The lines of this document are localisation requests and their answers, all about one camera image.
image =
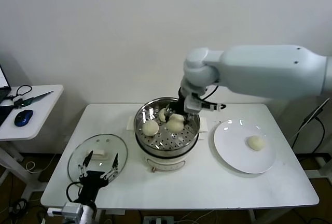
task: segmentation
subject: white wall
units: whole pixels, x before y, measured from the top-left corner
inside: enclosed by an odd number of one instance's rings
[[[332,53],[330,0],[0,0],[0,11],[1,53],[31,83],[64,85],[64,125],[87,103],[176,96],[194,47],[298,44]],[[266,101],[227,89],[214,99]],[[277,115],[285,102],[272,104]]]

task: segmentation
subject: blue mouse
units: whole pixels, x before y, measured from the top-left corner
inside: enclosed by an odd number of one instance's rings
[[[32,110],[24,110],[19,112],[15,117],[14,124],[17,127],[25,126],[26,124],[28,124],[29,120],[31,119],[32,114],[33,114]]]

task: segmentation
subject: scissors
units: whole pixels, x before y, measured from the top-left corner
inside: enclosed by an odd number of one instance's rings
[[[45,96],[48,96],[52,92],[54,92],[54,91],[50,91],[48,93],[44,93],[44,94],[41,94],[39,96],[32,97],[32,98],[29,98],[29,99],[26,99],[26,100],[18,99],[17,101],[14,102],[14,108],[22,108],[22,107],[25,107],[25,106],[29,106],[34,102],[40,101],[41,99],[43,99]]]

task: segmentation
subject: pot lid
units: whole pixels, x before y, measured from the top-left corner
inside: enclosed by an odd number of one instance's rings
[[[126,164],[127,146],[117,135],[100,134],[88,138],[73,151],[67,166],[68,176],[71,181],[79,181],[80,169],[84,159],[91,153],[92,157],[87,166],[87,171],[108,172],[115,160],[118,163],[118,174]]]

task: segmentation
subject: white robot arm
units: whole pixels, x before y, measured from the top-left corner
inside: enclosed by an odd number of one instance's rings
[[[179,93],[184,112],[202,109],[207,86],[270,98],[296,98],[332,92],[332,57],[295,45],[235,46],[227,51],[193,50],[184,62]]]

